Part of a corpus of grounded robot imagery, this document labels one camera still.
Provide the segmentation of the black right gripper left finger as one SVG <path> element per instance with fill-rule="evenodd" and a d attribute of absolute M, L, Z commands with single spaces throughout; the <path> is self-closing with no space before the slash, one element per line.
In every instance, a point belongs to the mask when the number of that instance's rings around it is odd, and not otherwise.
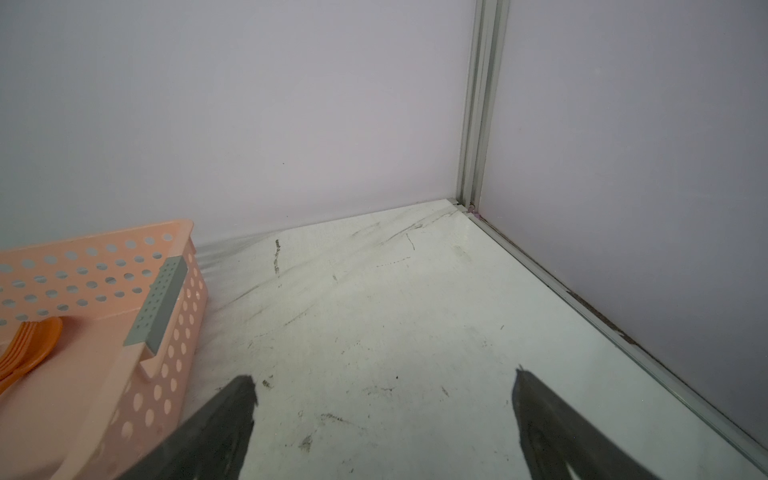
<path fill-rule="evenodd" d="M 121 477 L 237 479 L 247 454 L 257 405 L 252 377 L 235 377 Z"/>

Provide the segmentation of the orange plastic spoon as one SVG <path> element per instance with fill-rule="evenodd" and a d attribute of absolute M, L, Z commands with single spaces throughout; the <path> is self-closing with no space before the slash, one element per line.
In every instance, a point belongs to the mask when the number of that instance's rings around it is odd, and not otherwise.
<path fill-rule="evenodd" d="M 36 350 L 37 358 L 39 360 L 38 365 L 40 365 L 50 355 L 58 343 L 63 331 L 63 320 L 61 317 L 49 317 L 42 321 L 26 322 L 39 323 L 38 330 L 34 337 L 33 349 Z M 1 379 L 1 393 L 4 393 L 14 383 L 16 383 L 29 372 L 24 373 L 23 371 L 17 371 L 11 376 L 7 377 L 5 380 Z"/>

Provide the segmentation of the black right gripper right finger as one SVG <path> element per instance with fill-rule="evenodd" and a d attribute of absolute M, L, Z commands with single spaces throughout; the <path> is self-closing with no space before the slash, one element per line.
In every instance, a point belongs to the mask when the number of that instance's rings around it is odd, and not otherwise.
<path fill-rule="evenodd" d="M 512 406 L 520 446 L 533 479 L 656 477 L 522 368 L 516 370 Z"/>

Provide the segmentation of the orange plastic fork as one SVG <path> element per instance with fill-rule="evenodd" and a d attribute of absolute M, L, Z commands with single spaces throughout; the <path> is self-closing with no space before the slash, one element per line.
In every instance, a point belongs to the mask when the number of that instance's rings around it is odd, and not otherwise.
<path fill-rule="evenodd" d="M 1 379 L 5 380 L 17 371 L 27 373 L 39 364 L 36 350 L 33 349 L 38 322 L 24 322 L 16 332 L 5 353 L 1 357 Z"/>

